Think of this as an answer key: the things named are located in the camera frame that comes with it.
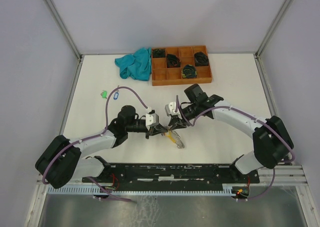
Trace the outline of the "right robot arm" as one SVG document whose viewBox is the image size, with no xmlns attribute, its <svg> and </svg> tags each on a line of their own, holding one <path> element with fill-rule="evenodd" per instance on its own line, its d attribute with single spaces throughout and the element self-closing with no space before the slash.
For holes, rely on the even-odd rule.
<svg viewBox="0 0 320 227">
<path fill-rule="evenodd" d="M 294 144 L 278 116 L 256 117 L 234 107 L 219 95 L 208 96 L 198 84 L 191 85 L 184 93 L 188 102 L 181 103 L 176 99 L 165 106 L 171 131 L 193 127 L 200 117 L 208 117 L 224 122 L 252 139 L 253 150 L 236 158 L 230 165 L 229 176 L 234 182 L 242 182 L 254 170 L 273 169 L 279 163 L 295 160 Z"/>
</svg>

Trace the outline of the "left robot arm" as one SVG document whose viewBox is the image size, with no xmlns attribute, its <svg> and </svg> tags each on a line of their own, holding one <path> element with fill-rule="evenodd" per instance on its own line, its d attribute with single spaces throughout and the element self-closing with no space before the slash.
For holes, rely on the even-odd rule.
<svg viewBox="0 0 320 227">
<path fill-rule="evenodd" d="M 150 136 L 168 132 L 159 123 L 154 110 L 140 119 L 131 105 L 121 108 L 117 117 L 101 133 L 70 140 L 64 135 L 56 136 L 35 163 L 36 170 L 42 174 L 46 184 L 55 189 L 69 181 L 84 177 L 95 177 L 106 182 L 111 176 L 108 163 L 95 154 L 112 149 L 128 139 L 129 133 L 144 133 Z"/>
</svg>

